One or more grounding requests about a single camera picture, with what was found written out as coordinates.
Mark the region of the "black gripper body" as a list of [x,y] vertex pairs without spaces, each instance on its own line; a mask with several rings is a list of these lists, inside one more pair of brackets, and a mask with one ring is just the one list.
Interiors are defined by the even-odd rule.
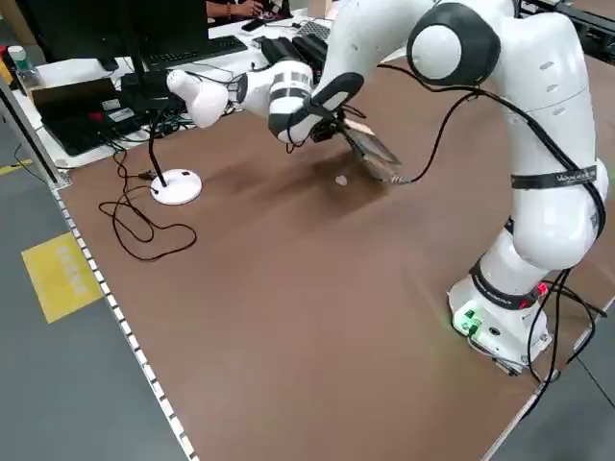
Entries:
[[332,139],[344,129],[345,112],[338,110],[326,115],[314,125],[309,138],[313,143],[320,143]]

